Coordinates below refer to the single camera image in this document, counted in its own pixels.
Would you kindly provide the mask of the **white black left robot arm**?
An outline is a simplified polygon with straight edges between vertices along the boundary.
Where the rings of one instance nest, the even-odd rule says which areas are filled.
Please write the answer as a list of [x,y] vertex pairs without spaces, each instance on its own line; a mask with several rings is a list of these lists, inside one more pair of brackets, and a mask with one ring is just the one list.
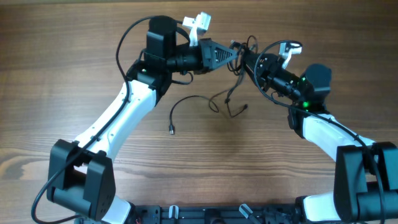
[[140,223],[135,206],[116,195],[113,162],[127,137],[174,82],[176,72],[199,75],[234,60],[232,49],[204,38],[211,17],[205,12],[177,21],[148,17],[146,47],[129,70],[119,95],[96,122],[73,142],[57,141],[42,194],[98,223]]

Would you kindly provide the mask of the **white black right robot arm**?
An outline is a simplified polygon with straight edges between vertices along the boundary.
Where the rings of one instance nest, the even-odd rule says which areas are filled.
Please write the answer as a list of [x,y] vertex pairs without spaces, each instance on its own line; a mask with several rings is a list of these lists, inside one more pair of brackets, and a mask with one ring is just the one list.
[[256,86],[292,100],[287,107],[290,128],[335,162],[333,191],[300,198],[302,220],[353,223],[397,218],[397,146],[361,137],[327,111],[328,67],[312,64],[298,77],[286,70],[285,63],[274,54],[243,55],[243,67]]

